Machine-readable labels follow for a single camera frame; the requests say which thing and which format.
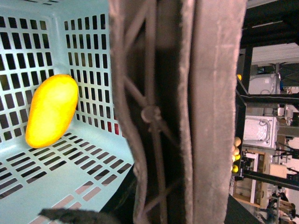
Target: wire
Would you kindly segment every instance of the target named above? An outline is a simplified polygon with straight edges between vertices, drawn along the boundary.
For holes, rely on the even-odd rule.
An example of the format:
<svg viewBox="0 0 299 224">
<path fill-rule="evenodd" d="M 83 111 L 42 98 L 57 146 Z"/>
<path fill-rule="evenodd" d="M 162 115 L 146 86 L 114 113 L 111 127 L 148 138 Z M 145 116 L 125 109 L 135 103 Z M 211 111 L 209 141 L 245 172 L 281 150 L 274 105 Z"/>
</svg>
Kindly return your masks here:
<svg viewBox="0 0 299 224">
<path fill-rule="evenodd" d="M 260 120 L 260 122 L 258 123 L 260 126 L 265 126 L 267 125 L 267 123 L 265 122 L 265 120 Z"/>
<path fill-rule="evenodd" d="M 274 98 L 274 99 L 295 99 L 295 100 L 299 100 L 299 98 L 292 98 L 292 97 L 249 97 L 249 96 L 244 96 L 244 95 L 240 95 L 241 97 L 245 97 L 245 98 Z"/>
<path fill-rule="evenodd" d="M 296 173 L 296 174 L 299 173 L 299 171 L 297 171 L 297 170 L 295 169 L 295 167 L 288 167 L 287 169 L 288 169 L 289 171 L 291 171 L 291 172 Z"/>
<path fill-rule="evenodd" d="M 260 92 L 260 94 L 263 94 L 263 92 L 264 92 L 264 91 L 267 91 L 267 92 L 269 92 L 269 94 L 271 94 L 271 93 L 272 93 L 270 90 L 262 90 L 262 91 Z"/>
</svg>

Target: black metal frame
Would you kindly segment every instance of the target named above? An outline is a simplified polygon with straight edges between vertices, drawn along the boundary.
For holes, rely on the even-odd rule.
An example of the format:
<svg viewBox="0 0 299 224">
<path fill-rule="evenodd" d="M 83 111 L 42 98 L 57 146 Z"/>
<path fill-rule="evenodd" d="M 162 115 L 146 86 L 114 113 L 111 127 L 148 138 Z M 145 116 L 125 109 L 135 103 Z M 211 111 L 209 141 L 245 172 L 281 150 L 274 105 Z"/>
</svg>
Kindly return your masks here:
<svg viewBox="0 0 299 224">
<path fill-rule="evenodd" d="M 237 96 L 240 95 L 246 106 L 265 106 L 270 104 L 293 104 L 298 106 L 299 94 L 250 95 L 248 94 L 252 49 L 257 46 L 291 43 L 299 44 L 299 0 L 281 0 L 254 7 L 246 11 L 241 48 L 245 49 L 245 61 L 242 82 L 238 80 Z M 243 137 L 245 115 L 237 117 L 236 134 Z M 246 178 L 272 183 L 278 186 L 299 190 L 299 182 L 244 170 L 241 175 Z"/>
<path fill-rule="evenodd" d="M 246 11 L 241 48 L 299 44 L 299 0 L 280 0 Z"/>
</svg>

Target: white panel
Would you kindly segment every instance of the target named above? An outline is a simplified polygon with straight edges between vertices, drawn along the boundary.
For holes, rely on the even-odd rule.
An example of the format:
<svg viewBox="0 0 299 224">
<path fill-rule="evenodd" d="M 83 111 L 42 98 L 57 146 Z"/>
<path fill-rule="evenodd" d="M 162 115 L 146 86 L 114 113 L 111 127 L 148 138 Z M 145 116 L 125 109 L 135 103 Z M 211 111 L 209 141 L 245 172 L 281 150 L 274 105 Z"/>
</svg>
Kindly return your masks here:
<svg viewBox="0 0 299 224">
<path fill-rule="evenodd" d="M 269 63 L 298 63 L 299 46 L 295 43 L 253 48 L 252 64 L 266 66 Z"/>
</svg>

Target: black metal bar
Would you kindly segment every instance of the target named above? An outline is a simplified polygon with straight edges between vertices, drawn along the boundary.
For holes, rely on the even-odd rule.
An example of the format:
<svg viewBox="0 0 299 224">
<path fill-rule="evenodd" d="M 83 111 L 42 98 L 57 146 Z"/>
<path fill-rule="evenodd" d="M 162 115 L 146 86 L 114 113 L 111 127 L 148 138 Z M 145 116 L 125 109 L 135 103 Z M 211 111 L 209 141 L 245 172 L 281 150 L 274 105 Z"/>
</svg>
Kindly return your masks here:
<svg viewBox="0 0 299 224">
<path fill-rule="evenodd" d="M 247 9 L 244 28 L 283 20 L 299 10 L 299 0 L 280 0 Z"/>
<path fill-rule="evenodd" d="M 277 176 L 272 176 L 268 174 L 258 173 L 250 170 L 244 170 L 243 175 L 245 178 L 254 179 L 257 181 L 262 181 L 266 183 L 271 183 L 277 186 L 285 187 L 292 190 L 299 190 L 299 182 L 294 180 L 289 180 Z"/>
<path fill-rule="evenodd" d="M 292 155 L 291 153 L 287 153 L 287 152 L 284 152 L 284 153 L 281 153 L 279 155 L 273 155 L 272 157 L 280 157 L 282 158 L 283 156 L 289 156 L 289 155 Z"/>
<path fill-rule="evenodd" d="M 237 79 L 237 91 L 240 95 L 243 95 L 243 96 L 248 95 L 247 90 L 245 89 L 243 83 L 239 79 Z"/>
<path fill-rule="evenodd" d="M 292 148 L 292 147 L 290 147 L 290 146 L 288 146 L 288 145 L 286 145 L 286 144 L 284 144 L 284 143 L 276 142 L 276 144 L 280 144 L 280 145 L 282 145 L 282 146 L 284 146 L 284 147 L 289 148 L 290 150 L 298 151 L 298 152 L 299 152 L 299 149 L 297 149 L 297 148 Z"/>
<path fill-rule="evenodd" d="M 299 104 L 299 94 L 250 94 L 241 95 L 246 103 L 264 103 L 264 104 Z"/>
<path fill-rule="evenodd" d="M 296 29 L 284 22 L 279 22 L 243 30 L 241 47 L 291 43 L 297 38 L 298 32 Z"/>
<path fill-rule="evenodd" d="M 252 51 L 253 51 L 253 47 L 247 47 L 245 49 L 245 60 L 244 60 L 244 67 L 243 67 L 242 84 L 247 91 L 249 88 L 249 81 L 250 81 Z"/>
<path fill-rule="evenodd" d="M 243 101 L 242 97 L 240 96 L 239 92 L 236 91 L 235 96 L 235 137 L 239 137 L 240 139 L 243 139 L 244 135 L 244 125 L 245 125 L 245 116 L 246 116 L 246 104 Z M 234 165 L 237 165 L 239 168 L 238 173 L 233 173 L 233 176 L 239 176 L 240 175 L 240 166 L 241 166 L 241 159 L 234 162 Z"/>
</svg>

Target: yellow fruit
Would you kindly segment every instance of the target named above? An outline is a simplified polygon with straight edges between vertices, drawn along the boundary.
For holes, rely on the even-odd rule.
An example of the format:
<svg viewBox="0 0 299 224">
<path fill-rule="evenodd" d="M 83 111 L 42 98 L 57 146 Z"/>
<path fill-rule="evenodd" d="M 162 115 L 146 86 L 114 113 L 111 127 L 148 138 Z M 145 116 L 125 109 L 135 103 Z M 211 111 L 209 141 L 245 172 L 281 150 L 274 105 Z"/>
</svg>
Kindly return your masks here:
<svg viewBox="0 0 299 224">
<path fill-rule="evenodd" d="M 235 137 L 234 145 L 237 147 L 241 145 L 241 139 L 239 137 Z"/>
<path fill-rule="evenodd" d="M 235 147 L 234 149 L 234 154 L 233 155 L 238 155 L 240 153 L 240 150 L 238 147 Z"/>
<path fill-rule="evenodd" d="M 55 75 L 35 91 L 25 140 L 33 148 L 56 142 L 67 130 L 75 113 L 78 86 L 69 75 Z"/>
<path fill-rule="evenodd" d="M 238 171 L 239 171 L 238 166 L 237 166 L 237 165 L 234 165 L 232 171 L 233 171 L 233 173 L 238 173 Z"/>
<path fill-rule="evenodd" d="M 236 160 L 236 161 L 239 160 L 240 158 L 241 158 L 241 155 L 240 155 L 240 154 L 235 155 L 235 160 Z"/>
</svg>

